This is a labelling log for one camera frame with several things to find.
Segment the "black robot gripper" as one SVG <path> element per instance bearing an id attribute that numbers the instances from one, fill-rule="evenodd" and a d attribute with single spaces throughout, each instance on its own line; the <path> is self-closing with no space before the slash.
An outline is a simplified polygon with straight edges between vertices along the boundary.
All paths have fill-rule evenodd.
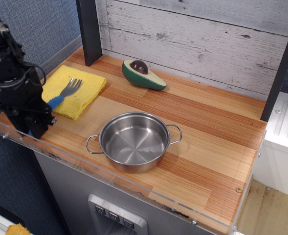
<path id="1" fill-rule="evenodd" d="M 56 123 L 42 93 L 43 86 L 35 70 L 26 71 L 21 80 L 0 86 L 0 109 L 18 131 L 37 139 L 48 130 L 48 125 Z"/>

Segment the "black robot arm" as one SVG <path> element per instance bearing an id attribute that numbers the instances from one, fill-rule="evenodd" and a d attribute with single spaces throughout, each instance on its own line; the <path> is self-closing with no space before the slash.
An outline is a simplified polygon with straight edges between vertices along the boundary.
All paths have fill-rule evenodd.
<path id="1" fill-rule="evenodd" d="M 24 61 L 24 55 L 0 19 L 0 109 L 18 131 L 39 139 L 56 119 L 42 99 L 46 79 L 39 78 L 39 66 Z"/>

